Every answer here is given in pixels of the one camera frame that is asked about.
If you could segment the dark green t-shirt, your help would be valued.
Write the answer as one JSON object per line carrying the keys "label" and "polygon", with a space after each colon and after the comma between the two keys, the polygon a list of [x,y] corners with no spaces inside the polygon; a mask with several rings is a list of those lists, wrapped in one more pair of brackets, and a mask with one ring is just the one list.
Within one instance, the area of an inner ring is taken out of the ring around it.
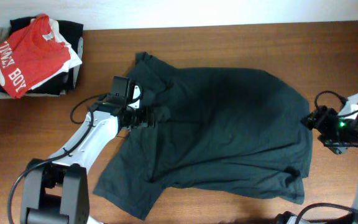
{"label": "dark green t-shirt", "polygon": [[169,187],[304,202],[310,105],[290,85],[263,70],[175,68],[148,53],[128,76],[155,125],[129,133],[95,195],[141,220]]}

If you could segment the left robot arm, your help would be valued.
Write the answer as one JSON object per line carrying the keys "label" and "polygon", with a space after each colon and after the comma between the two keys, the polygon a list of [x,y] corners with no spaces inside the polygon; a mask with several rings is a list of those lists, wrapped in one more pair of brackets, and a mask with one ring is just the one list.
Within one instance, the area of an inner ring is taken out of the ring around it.
{"label": "left robot arm", "polygon": [[90,215],[88,173],[123,129],[154,126],[154,115],[140,103],[141,84],[114,77],[110,92],[93,97],[74,135],[48,159],[32,159],[19,176],[24,181],[20,222],[96,223]]}

